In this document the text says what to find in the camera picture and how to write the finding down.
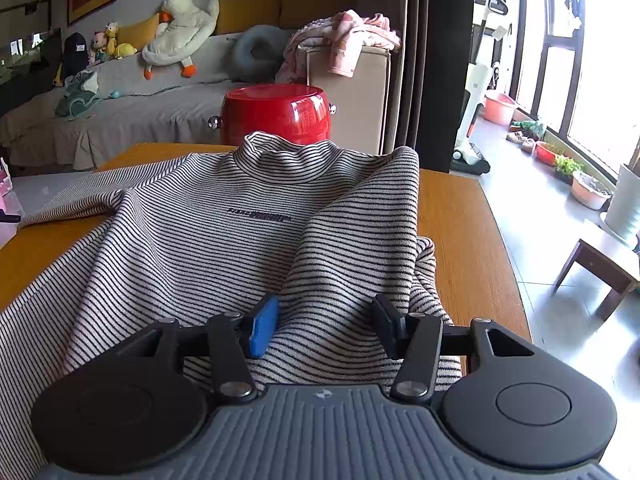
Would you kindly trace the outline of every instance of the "black round pad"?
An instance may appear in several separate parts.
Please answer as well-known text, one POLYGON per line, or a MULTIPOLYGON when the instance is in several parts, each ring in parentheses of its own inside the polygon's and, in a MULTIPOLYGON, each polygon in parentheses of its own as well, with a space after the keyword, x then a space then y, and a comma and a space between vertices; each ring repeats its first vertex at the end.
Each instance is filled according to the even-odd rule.
POLYGON ((451 385, 440 413, 463 447, 525 470, 599 459, 616 428, 607 393, 542 351, 487 357, 451 385))
POLYGON ((202 391, 148 358, 86 365, 51 385, 31 410, 46 457, 86 474, 151 466, 185 446, 207 416, 202 391))
POLYGON ((527 426, 555 424, 571 410, 571 402, 564 392, 539 383, 508 386, 498 394, 495 405, 513 422, 527 426))

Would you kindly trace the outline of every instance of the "small wooden table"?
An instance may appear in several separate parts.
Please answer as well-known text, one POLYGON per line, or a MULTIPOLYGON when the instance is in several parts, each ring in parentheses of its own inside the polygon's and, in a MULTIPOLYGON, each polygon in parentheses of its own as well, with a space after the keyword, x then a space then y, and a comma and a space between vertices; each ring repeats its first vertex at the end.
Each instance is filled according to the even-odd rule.
POLYGON ((584 221, 580 239, 564 264, 554 290, 567 276, 574 262, 611 287, 596 315, 607 319, 625 296, 640 284, 638 255, 589 220, 584 221))
MULTIPOLYGON (((137 144, 98 170, 231 149, 211 144, 137 144)), ((19 231, 0 250, 0 312, 60 254, 107 217, 34 224, 19 231)), ((420 170, 417 230, 435 244, 436 286, 455 324, 468 326, 474 317, 489 317, 530 340, 518 284, 477 180, 420 170)))

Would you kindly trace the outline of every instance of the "pink blanket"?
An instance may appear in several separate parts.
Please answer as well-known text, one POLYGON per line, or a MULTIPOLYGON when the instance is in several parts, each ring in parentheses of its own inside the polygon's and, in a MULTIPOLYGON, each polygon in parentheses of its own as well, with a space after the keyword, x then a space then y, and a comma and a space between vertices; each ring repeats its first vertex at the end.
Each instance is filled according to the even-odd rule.
POLYGON ((329 44, 329 72, 353 77, 364 45, 396 51, 400 48, 400 38, 390 29, 389 19, 380 13, 363 19, 354 10, 347 10, 332 18, 315 20, 297 31, 287 43, 276 82, 306 79, 305 49, 329 44))

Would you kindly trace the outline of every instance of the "shoe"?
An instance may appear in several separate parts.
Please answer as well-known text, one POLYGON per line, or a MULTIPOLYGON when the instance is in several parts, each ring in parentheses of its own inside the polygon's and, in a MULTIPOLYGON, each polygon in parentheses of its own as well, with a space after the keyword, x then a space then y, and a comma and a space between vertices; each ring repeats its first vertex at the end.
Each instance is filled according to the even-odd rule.
POLYGON ((524 142, 524 137, 522 136, 522 132, 509 132, 507 134, 507 140, 510 140, 515 144, 522 144, 524 142))
POLYGON ((535 148, 535 147, 536 147, 536 141, 535 141, 535 140, 533 140, 533 139, 526 139, 526 140, 522 143, 522 145, 521 145, 520 149, 521 149, 523 152, 526 152, 526 153, 532 153, 532 152, 533 152, 533 148, 535 148))

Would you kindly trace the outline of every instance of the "yellow duck toy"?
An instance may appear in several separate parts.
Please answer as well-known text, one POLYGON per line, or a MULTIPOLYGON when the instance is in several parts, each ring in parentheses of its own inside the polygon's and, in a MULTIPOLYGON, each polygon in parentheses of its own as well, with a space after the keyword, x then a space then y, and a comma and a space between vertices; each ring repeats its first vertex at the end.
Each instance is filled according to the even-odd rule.
POLYGON ((111 22, 107 25, 106 30, 104 31, 109 41, 107 42, 107 55, 110 57, 114 57, 115 59, 122 59, 123 57, 133 56, 138 50, 129 43, 121 43, 118 44, 118 40, 116 39, 118 35, 118 23, 111 22))

